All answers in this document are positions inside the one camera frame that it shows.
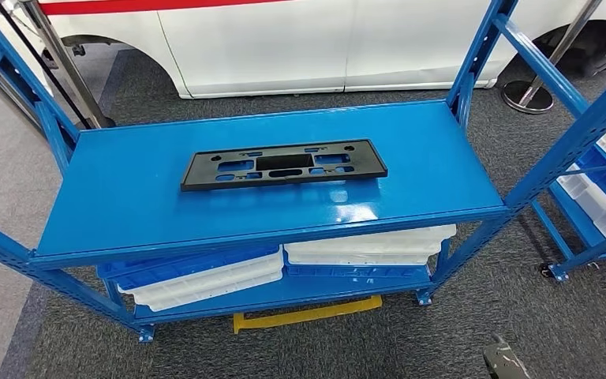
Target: shelf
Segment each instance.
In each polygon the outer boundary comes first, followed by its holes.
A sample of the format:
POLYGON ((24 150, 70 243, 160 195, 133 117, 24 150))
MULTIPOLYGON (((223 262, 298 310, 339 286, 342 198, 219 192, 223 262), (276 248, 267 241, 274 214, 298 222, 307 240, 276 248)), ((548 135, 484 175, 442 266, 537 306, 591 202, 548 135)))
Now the shelf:
POLYGON ((485 220, 502 199, 443 100, 84 131, 44 268, 485 220), (386 178, 181 192, 194 152, 369 138, 386 178))
POLYGON ((561 213, 566 217, 570 225, 575 229, 579 238, 586 247, 597 245, 605 240, 601 232, 593 225, 593 221, 586 215, 584 210, 566 193, 563 187, 556 181, 549 187, 555 203, 559 206, 561 213))
POLYGON ((281 280, 273 283, 169 310, 152 312, 146 306, 136 306, 135 315, 139 323, 151 324, 410 291, 431 285, 428 269, 424 265, 420 267, 421 270, 417 270, 414 276, 405 279, 303 277, 285 274, 281 280))

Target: gray carpet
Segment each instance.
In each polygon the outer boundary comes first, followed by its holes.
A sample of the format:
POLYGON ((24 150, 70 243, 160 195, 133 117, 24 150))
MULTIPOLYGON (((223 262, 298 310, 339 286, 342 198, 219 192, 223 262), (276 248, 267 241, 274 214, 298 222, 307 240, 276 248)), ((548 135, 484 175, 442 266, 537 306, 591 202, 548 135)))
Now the gray carpet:
MULTIPOLYGON (((178 99, 161 68, 136 51, 120 52, 115 67, 109 79, 115 87, 104 92, 110 98, 101 104, 109 104, 109 116, 119 125, 388 103, 446 93, 189 101, 178 99)), ((501 82, 526 77, 528 71, 516 61, 501 82)), ((606 87, 606 74, 574 82, 594 98, 606 87)), ((560 104, 547 115, 528 116, 504 106, 497 89, 477 90, 469 140, 505 194, 570 121, 560 104)), ((580 242, 551 201, 543 201, 563 235, 579 249, 580 242)), ((473 227, 462 226, 459 234, 468 235, 473 227)), ((481 351, 496 332, 534 378, 606 377, 606 261, 598 269, 575 271, 568 283, 554 283, 540 276, 537 265, 556 259, 556 247, 527 210, 446 283, 430 307, 416 306, 409 294, 388 295, 377 310, 237 336, 230 317, 185 321, 158 326, 149 345, 137 344, 132 333, 51 294, 42 305, 32 300, 39 305, 23 311, 22 317, 41 317, 42 325, 18 325, 16 334, 36 335, 18 339, 24 343, 17 349, 28 352, 19 362, 28 378, 477 378, 488 377, 481 351)), ((91 270, 76 273, 92 280, 91 270)), ((4 367, 12 362, 9 353, 4 367)), ((15 371, 8 377, 18 377, 15 371)))

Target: concrete floor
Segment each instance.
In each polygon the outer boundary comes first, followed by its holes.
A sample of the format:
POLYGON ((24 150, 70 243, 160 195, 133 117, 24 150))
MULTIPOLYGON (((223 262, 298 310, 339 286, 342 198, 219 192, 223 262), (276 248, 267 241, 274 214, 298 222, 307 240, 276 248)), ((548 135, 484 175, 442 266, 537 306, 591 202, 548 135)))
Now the concrete floor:
MULTIPOLYGON (((122 45, 95 45, 77 65, 98 99, 122 45)), ((0 230, 36 246, 57 194, 60 176, 46 141, 0 100, 0 230)), ((0 265, 0 366, 24 300, 29 278, 0 265)))

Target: blue metal shelf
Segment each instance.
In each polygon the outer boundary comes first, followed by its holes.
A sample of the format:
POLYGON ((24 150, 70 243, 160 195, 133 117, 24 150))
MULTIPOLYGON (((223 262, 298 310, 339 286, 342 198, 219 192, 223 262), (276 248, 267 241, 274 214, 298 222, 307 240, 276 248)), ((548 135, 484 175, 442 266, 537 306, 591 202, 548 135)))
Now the blue metal shelf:
POLYGON ((331 278, 284 275, 281 280, 227 295, 193 302, 169 310, 152 312, 136 306, 134 313, 141 324, 180 321, 189 318, 218 316, 236 312, 254 312, 285 306, 300 306, 344 298, 356 298, 390 292, 412 291, 431 286, 428 268, 420 266, 410 278, 331 278))
POLYGON ((53 268, 309 241, 506 210, 443 100, 90 130, 80 133, 32 262, 53 268), (193 152, 355 138, 371 139, 386 178, 179 190, 193 152), (100 196, 85 196, 88 188, 100 196))
MULTIPOLYGON (((570 198, 570 195, 566 193, 558 182, 552 183, 549 187, 549 194, 552 195, 561 213, 575 229, 577 235, 587 248, 598 245, 606 240, 605 236, 593 225, 593 221, 586 215, 584 209, 570 198)), ((599 258, 606 258, 606 253, 601 254, 599 258)))
MULTIPOLYGON (((81 133, 0 32, 0 75, 34 109, 63 183, 39 248, 0 232, 0 263, 151 341, 153 324, 414 290, 432 294, 606 132, 606 91, 588 105, 509 21, 516 0, 492 0, 446 99, 89 130, 81 133), (472 88, 501 33, 566 105, 575 122, 504 199, 465 137, 472 88), (386 178, 181 193, 194 152, 369 138, 386 178), (213 249, 281 244, 482 220, 429 275, 408 278, 284 276, 280 281, 153 313, 129 312, 114 281, 107 296, 60 268, 213 249)), ((558 185, 551 186, 588 245, 549 266, 555 277, 606 252, 606 239, 558 185)), ((545 225, 556 231, 551 224, 545 225)), ((552 232, 560 246, 565 242, 552 232)))

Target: yellow tape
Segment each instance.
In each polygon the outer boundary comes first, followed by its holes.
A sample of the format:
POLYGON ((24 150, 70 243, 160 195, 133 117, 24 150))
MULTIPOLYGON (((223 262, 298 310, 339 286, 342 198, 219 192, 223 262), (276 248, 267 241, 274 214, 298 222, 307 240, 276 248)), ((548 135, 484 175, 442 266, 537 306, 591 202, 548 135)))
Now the yellow tape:
POLYGON ((381 306, 382 296, 375 295, 366 300, 348 302, 337 306, 323 306, 314 310, 298 310, 296 312, 276 314, 275 316, 245 319, 243 313, 236 313, 234 314, 234 334, 238 334, 241 329, 272 328, 274 326, 341 316, 343 314, 361 312, 362 310, 372 310, 381 306))

